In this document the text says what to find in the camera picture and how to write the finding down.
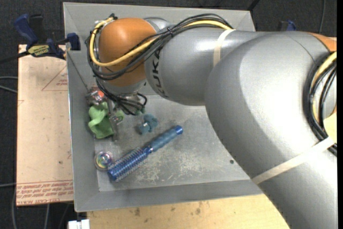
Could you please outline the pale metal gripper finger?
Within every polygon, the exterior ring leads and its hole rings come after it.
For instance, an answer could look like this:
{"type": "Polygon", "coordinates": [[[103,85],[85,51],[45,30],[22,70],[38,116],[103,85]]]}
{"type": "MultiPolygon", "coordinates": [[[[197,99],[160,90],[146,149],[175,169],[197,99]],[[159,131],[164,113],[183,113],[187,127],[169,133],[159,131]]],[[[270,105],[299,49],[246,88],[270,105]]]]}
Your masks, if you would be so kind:
{"type": "Polygon", "coordinates": [[[118,130],[119,130],[119,125],[121,124],[122,122],[122,117],[121,116],[116,116],[114,114],[112,114],[110,116],[110,125],[111,125],[111,128],[113,130],[113,135],[112,135],[112,141],[116,141],[118,139],[118,130]]]}

